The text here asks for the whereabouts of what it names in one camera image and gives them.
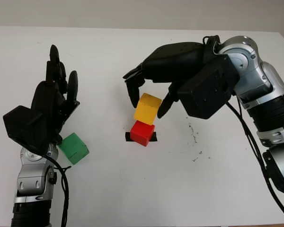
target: green cube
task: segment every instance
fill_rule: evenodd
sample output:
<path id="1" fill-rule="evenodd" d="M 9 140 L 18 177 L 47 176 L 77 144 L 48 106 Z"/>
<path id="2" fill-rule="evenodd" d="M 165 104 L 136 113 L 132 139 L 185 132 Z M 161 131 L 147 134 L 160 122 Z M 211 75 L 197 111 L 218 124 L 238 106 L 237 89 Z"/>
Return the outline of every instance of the green cube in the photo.
<path id="1" fill-rule="evenodd" d="M 75 133 L 66 137 L 59 148 L 73 164 L 79 162 L 89 153 L 85 143 Z"/>

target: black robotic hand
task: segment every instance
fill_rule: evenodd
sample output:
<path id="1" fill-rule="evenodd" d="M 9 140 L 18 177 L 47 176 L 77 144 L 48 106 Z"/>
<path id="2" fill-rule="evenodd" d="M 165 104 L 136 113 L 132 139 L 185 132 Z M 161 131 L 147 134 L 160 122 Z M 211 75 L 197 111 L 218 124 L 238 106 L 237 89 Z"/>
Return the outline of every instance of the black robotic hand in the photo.
<path id="1" fill-rule="evenodd" d="M 52 45 L 46 80 L 37 86 L 31 108 L 20 105 L 3 116 L 8 136 L 33 153 L 46 154 L 49 143 L 62 142 L 62 126 L 80 104 L 77 92 L 77 72 L 71 72 L 67 83 L 58 49 Z"/>
<path id="2" fill-rule="evenodd" d="M 154 83 L 171 83 L 158 110 L 159 118 L 180 100 L 189 116 L 208 119 L 230 99 L 240 78 L 229 57 L 215 53 L 219 44 L 215 35 L 204 37 L 203 44 L 188 42 L 157 48 L 123 76 L 133 106 L 137 107 L 140 98 L 139 87 L 145 79 L 151 79 Z"/>

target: robotic arm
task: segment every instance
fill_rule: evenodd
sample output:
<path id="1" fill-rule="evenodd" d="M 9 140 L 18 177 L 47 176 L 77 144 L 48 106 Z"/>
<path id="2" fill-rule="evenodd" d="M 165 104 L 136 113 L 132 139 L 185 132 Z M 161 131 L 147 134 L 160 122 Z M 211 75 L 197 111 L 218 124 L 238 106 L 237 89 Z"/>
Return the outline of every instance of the robotic arm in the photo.
<path id="1" fill-rule="evenodd" d="M 236 95 L 253 118 L 262 145 L 268 148 L 263 153 L 266 166 L 260 152 L 256 157 L 260 165 L 263 163 L 268 188 L 284 212 L 268 179 L 284 193 L 284 82 L 272 65 L 260 59 L 251 38 L 236 36 L 221 43 L 216 35 L 204 37 L 202 44 L 164 45 L 123 78 L 134 107 L 145 79 L 171 83 L 158 110 L 159 118 L 180 100 L 189 116 L 208 119 L 224 104 L 230 106 L 228 100 Z"/>
<path id="2" fill-rule="evenodd" d="M 66 82 L 65 67 L 56 46 L 50 50 L 46 80 L 36 88 L 31 108 L 18 106 L 3 116 L 8 136 L 23 148 L 22 167 L 14 199 L 12 227 L 51 227 L 50 208 L 57 181 L 54 166 L 61 144 L 62 126 L 80 104 L 77 101 L 78 76 L 72 71 Z M 67 185 L 62 185 L 64 192 Z M 66 225 L 68 191 L 65 192 L 62 226 Z"/>

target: stacked blocks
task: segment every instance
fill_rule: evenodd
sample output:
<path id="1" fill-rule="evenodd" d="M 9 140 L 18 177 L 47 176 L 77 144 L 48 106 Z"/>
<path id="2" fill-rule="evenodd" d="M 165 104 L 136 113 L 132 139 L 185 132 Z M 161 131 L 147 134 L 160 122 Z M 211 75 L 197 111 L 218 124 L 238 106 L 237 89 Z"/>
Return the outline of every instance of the stacked blocks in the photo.
<path id="1" fill-rule="evenodd" d="M 147 146 L 150 141 L 155 126 L 152 124 L 156 118 L 161 99 L 144 93 L 137 105 L 134 119 L 136 123 L 130 131 L 130 137 L 133 141 Z"/>

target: white table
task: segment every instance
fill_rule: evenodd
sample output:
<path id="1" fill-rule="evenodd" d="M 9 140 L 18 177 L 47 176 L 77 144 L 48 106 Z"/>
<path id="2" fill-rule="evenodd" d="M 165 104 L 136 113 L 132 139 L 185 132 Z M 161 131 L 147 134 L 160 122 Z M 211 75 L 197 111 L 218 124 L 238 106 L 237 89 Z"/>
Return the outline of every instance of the white table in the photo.
<path id="1" fill-rule="evenodd" d="M 122 76 L 158 46 L 200 42 L 204 35 L 215 34 L 222 41 L 252 37 L 262 60 L 273 64 L 284 80 L 284 39 L 279 33 L 0 27 L 0 226 L 10 225 L 21 167 L 20 146 L 7 137 L 2 116 L 17 105 L 30 106 L 37 84 L 45 79 L 51 44 L 57 45 L 67 75 L 77 70 L 79 76 L 81 105 L 62 136 L 75 132 L 90 150 L 67 171 L 68 226 L 284 223 L 241 126 L 227 107 L 205 121 L 187 118 L 176 103 L 154 123 L 158 142 L 146 148 L 125 142 L 134 108 Z M 168 86 L 149 82 L 141 91 L 163 98 Z M 252 120 L 244 115 L 255 133 Z M 58 161 L 70 164 L 62 152 Z M 284 195 L 277 194 L 284 203 Z M 60 226 L 62 205 L 58 184 L 51 209 L 54 227 Z"/>

